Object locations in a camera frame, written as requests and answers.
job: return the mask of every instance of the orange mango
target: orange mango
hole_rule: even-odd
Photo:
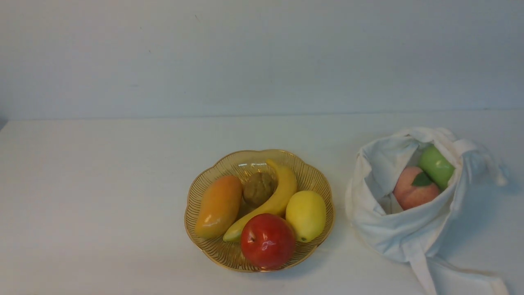
[[[195,234],[212,239],[223,235],[235,222],[242,202],[242,182],[236,176],[222,176],[204,192],[196,220]]]

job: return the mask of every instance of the amber glass bowl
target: amber glass bowl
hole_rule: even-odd
[[[306,260],[317,247],[326,240],[335,222],[331,188],[326,177],[315,167],[306,164],[294,154],[282,150],[238,151],[220,159],[214,166],[202,172],[191,184],[188,194],[188,205],[185,210],[185,230],[193,243],[199,247],[213,262],[230,270],[241,272],[268,271],[251,265],[242,255],[240,244],[224,242],[222,236],[216,239],[202,239],[195,235],[195,224],[200,211],[202,195],[207,187],[216,179],[224,175],[235,175],[246,183],[249,176],[255,172],[268,172],[274,177],[271,168],[266,165],[266,159],[273,159],[277,163],[291,167],[297,176],[299,191],[315,191],[322,196],[326,203],[327,218],[324,231],[309,243],[297,242],[296,250],[286,264],[280,269],[291,268]],[[237,218],[247,214],[249,208],[242,203]]]

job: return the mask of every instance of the green apple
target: green apple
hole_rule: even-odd
[[[447,188],[447,183],[455,171],[455,167],[444,158],[434,145],[422,152],[419,167],[439,186],[441,191]]]

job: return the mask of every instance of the yellow lemon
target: yellow lemon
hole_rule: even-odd
[[[286,220],[295,230],[297,241],[308,243],[318,237],[326,224],[326,204],[314,191],[295,193],[286,207]]]

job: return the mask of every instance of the white cloth bag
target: white cloth bag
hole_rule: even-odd
[[[420,151],[430,144],[455,167],[449,186],[433,201],[403,211],[392,191],[402,170],[416,165]],[[507,184],[502,165],[481,145],[458,140],[443,128],[405,129],[359,150],[346,191],[346,214],[368,246],[391,260],[409,262],[427,295],[437,295],[430,269],[484,284],[487,294],[507,295],[501,279],[460,271],[435,257],[468,187],[485,172],[497,185]]]

